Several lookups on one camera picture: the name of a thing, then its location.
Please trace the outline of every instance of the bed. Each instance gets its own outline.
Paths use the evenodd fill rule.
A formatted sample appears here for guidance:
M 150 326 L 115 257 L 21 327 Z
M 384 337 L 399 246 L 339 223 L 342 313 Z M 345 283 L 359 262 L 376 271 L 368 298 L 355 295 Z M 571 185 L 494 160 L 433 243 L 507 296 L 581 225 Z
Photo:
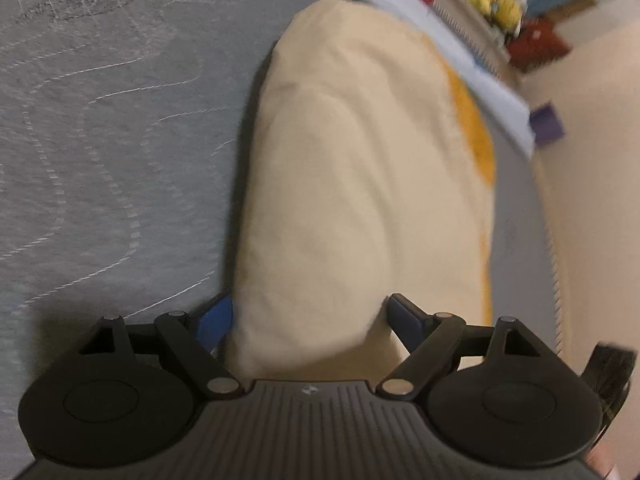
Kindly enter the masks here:
M 30 461 L 21 392 L 103 314 L 191 310 L 229 284 L 257 89 L 316 0 L 0 0 L 0 478 Z M 486 114 L 494 316 L 556 344 L 527 157 Z

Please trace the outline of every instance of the gray fabric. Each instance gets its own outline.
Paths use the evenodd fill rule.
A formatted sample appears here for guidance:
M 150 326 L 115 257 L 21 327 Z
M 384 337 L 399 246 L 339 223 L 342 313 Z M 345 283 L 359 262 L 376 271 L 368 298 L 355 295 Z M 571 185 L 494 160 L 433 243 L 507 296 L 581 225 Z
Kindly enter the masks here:
M 0 0 L 0 479 L 30 461 L 21 392 L 98 316 L 228 284 L 255 93 L 313 1 Z M 497 151 L 496 310 L 547 330 L 537 196 Z

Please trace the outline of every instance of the blue plastic piece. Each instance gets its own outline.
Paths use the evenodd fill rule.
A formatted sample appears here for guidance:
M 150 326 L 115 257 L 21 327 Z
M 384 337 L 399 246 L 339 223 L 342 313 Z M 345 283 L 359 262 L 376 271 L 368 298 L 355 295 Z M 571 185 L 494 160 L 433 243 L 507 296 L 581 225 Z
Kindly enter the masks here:
M 217 300 L 200 319 L 196 329 L 196 339 L 207 352 L 213 351 L 223 336 L 231 330 L 234 320 L 234 306 L 231 296 Z

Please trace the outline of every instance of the ribbed black surface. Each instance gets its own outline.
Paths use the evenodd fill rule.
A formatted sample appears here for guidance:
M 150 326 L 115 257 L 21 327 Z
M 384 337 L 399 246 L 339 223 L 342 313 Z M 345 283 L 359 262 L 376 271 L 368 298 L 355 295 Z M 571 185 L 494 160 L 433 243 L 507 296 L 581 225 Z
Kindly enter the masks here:
M 361 381 L 260 381 L 248 396 L 212 402 L 177 444 L 144 462 L 77 470 L 46 460 L 21 480 L 589 480 L 579 462 L 509 471 L 444 446 L 415 405 L 374 396 Z

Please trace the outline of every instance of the purple object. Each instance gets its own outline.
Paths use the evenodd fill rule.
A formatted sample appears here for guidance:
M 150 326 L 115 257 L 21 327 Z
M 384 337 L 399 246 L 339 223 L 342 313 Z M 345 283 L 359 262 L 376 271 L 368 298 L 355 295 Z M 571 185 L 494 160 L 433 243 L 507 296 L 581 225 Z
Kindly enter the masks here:
M 533 111 L 529 117 L 529 124 L 536 134 L 537 146 L 546 146 L 564 137 L 562 123 L 551 103 Z

